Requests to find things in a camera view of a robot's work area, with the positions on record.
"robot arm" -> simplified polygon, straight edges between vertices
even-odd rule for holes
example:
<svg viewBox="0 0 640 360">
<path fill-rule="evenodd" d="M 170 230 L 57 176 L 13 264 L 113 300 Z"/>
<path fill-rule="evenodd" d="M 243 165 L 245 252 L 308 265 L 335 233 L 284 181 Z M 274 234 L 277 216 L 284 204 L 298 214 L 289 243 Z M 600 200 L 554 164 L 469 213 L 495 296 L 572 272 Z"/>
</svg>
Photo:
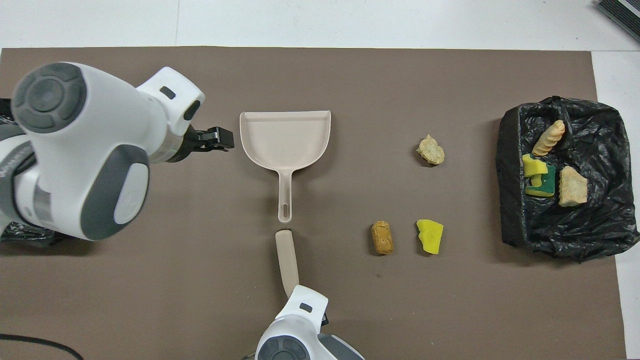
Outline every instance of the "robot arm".
<svg viewBox="0 0 640 360">
<path fill-rule="evenodd" d="M 227 130 L 191 127 L 203 101 L 168 67 L 138 88 L 77 63 L 34 70 L 13 95 L 20 128 L 0 131 L 0 226 L 13 220 L 87 240 L 117 233 L 140 212 L 149 163 L 234 146 Z"/>
<path fill-rule="evenodd" d="M 338 336 L 320 332 L 328 302 L 324 295 L 296 285 L 260 338 L 254 360 L 364 360 Z"/>
</svg>

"white table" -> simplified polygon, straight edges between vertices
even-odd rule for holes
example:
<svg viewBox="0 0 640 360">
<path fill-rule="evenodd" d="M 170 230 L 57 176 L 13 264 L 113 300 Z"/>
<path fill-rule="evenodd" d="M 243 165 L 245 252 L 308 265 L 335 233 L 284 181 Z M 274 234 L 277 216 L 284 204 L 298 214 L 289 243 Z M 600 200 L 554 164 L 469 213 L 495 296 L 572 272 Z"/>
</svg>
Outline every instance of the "white table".
<svg viewBox="0 0 640 360">
<path fill-rule="evenodd" d="M 181 45 L 592 51 L 598 100 L 625 119 L 640 196 L 640 44 L 590 0 L 0 1 L 0 51 Z M 640 246 L 616 264 L 627 357 L 640 358 Z"/>
</svg>

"bread piece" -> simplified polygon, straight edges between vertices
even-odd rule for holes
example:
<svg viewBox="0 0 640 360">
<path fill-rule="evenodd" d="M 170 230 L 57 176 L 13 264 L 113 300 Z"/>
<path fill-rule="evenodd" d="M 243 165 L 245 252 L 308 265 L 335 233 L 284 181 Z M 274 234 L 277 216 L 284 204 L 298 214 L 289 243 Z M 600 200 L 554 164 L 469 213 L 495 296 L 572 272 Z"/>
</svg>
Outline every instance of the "bread piece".
<svg viewBox="0 0 640 360">
<path fill-rule="evenodd" d="M 438 165 L 444 161 L 444 150 L 431 135 L 420 142 L 416 151 L 430 164 Z"/>
<path fill-rule="evenodd" d="M 371 236 L 376 252 L 386 255 L 394 250 L 394 241 L 391 239 L 391 228 L 386 221 L 379 221 L 371 227 Z"/>
<path fill-rule="evenodd" d="M 555 146 L 562 136 L 564 135 L 564 122 L 562 120 L 557 120 L 553 123 L 538 139 L 536 145 L 533 147 L 533 151 L 531 152 L 535 156 L 544 156 L 551 151 L 551 148 Z"/>
<path fill-rule="evenodd" d="M 587 202 L 587 179 L 572 167 L 560 170 L 560 206 L 576 206 Z"/>
</svg>

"black cable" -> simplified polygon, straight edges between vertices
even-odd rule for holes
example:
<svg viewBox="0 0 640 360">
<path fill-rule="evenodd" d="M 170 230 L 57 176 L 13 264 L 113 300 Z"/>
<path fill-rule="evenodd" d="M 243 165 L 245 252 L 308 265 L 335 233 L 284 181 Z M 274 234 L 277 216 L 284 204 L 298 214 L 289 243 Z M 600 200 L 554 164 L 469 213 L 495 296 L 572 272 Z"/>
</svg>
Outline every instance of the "black cable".
<svg viewBox="0 0 640 360">
<path fill-rule="evenodd" d="M 32 338 L 31 336 L 9 335 L 9 334 L 0 334 L 0 340 L 22 341 L 25 343 L 34 343 L 39 345 L 45 345 L 48 347 L 54 347 L 54 348 L 68 352 L 77 360 L 84 360 L 84 358 L 80 354 L 78 354 L 74 349 L 51 340 Z"/>
</svg>

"yellow sponge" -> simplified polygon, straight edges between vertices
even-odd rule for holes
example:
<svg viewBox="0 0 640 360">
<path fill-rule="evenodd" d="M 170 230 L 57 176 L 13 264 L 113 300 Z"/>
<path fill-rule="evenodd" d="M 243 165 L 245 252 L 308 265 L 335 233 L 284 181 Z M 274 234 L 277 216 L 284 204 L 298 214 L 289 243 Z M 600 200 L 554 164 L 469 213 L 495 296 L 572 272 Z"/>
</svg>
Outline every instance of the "yellow sponge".
<svg viewBox="0 0 640 360">
<path fill-rule="evenodd" d="M 532 177 L 530 177 L 530 179 L 531 179 L 531 186 L 535 188 L 542 186 L 542 174 L 533 175 Z"/>
<path fill-rule="evenodd" d="M 532 177 L 536 174 L 546 174 L 548 172 L 547 164 L 544 161 L 531 158 L 531 154 L 522 155 L 522 168 L 524 169 L 524 177 Z"/>
<path fill-rule="evenodd" d="M 422 242 L 424 251 L 430 254 L 438 254 L 440 251 L 440 239 L 444 226 L 432 220 L 420 219 L 415 225 L 418 227 L 418 238 Z"/>
</svg>

